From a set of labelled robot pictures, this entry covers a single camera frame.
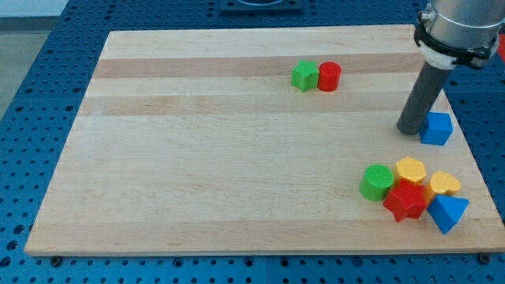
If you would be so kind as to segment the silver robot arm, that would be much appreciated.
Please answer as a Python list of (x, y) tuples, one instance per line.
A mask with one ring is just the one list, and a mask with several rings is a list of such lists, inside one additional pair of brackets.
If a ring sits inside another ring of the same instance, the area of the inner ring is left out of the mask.
[(418, 12), (414, 41), (437, 69), (482, 69), (498, 49), (503, 21), (504, 0), (429, 0)]

